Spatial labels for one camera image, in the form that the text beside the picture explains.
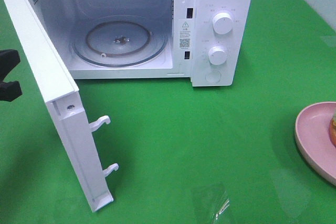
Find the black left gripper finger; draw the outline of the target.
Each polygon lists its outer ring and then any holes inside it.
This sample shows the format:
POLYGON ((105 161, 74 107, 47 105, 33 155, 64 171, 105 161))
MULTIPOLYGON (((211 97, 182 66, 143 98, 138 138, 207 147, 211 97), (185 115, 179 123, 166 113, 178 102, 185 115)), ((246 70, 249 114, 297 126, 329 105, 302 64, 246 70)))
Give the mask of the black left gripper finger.
POLYGON ((20 63, 19 53, 14 49, 1 50, 0 59, 1 77, 6 77, 20 63))
POLYGON ((1 82, 1 101, 12 102, 22 94, 20 83, 18 81, 1 82))

